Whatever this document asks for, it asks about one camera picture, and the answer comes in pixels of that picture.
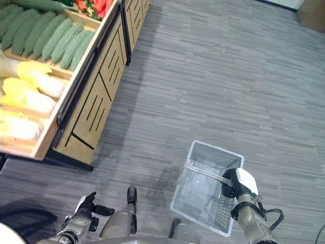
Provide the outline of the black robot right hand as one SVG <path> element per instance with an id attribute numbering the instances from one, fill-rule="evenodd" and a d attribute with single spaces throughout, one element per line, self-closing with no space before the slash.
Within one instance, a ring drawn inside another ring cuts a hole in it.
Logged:
<path id="1" fill-rule="evenodd" d="M 231 184 L 222 183 L 221 193 L 227 198 L 236 198 L 238 202 L 254 203 L 259 195 L 255 178 L 243 168 L 228 169 L 223 175 Z"/>

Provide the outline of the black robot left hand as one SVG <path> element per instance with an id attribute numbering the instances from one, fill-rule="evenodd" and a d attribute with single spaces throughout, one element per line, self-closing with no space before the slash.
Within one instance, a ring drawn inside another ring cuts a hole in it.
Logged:
<path id="1" fill-rule="evenodd" d="M 111 216 L 115 213 L 115 209 L 108 208 L 102 205 L 95 205 L 93 201 L 95 200 L 96 192 L 92 192 L 87 195 L 81 204 L 77 207 L 74 217 L 85 217 L 87 219 L 92 219 L 92 214 L 97 214 L 100 216 Z"/>

